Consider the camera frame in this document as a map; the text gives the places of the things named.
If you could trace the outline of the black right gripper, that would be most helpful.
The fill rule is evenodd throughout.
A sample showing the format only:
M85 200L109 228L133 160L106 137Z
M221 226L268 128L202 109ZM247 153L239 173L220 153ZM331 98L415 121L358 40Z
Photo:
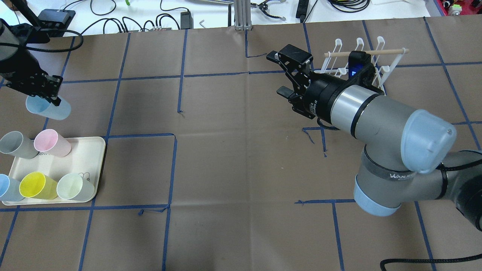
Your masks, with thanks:
M280 51L271 51L266 59L280 67L293 84L293 90L282 86L276 93L287 99L294 112L309 119L332 120L332 108L342 90L343 79L310 70L313 55L288 44Z

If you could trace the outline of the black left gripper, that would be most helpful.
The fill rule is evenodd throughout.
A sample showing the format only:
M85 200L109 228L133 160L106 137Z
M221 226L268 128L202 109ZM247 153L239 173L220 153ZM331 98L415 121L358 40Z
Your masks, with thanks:
M28 96L38 96L58 107L62 99L58 96L63 78L49 75L31 53L14 53L0 62L1 76L7 87Z

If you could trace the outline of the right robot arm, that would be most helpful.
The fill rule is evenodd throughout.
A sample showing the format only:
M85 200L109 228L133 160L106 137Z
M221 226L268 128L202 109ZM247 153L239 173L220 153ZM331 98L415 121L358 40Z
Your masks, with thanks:
M373 86L369 53L349 53L348 79L313 71L312 55L290 44L266 58L292 82L293 89L280 87L277 94L294 112L326 121L364 143L354 185L361 209L389 216L404 202L449 199L481 230L481 152L451 152L457 137L452 124Z

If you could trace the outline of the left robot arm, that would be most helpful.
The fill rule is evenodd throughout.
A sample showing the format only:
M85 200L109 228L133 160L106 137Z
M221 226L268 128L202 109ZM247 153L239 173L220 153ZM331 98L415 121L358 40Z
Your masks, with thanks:
M54 106L60 106L58 93L62 76L49 75L37 58L26 49L26 42L37 29L21 24L9 26L1 20L0 73L7 87L31 97L38 96Z

